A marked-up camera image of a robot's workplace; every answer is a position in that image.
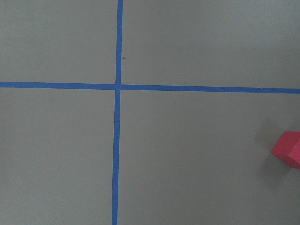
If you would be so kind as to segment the red block middle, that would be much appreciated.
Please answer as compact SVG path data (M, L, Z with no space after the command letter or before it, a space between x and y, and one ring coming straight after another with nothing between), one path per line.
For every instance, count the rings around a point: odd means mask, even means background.
M300 169L300 132L285 131L273 148L272 154L290 167Z

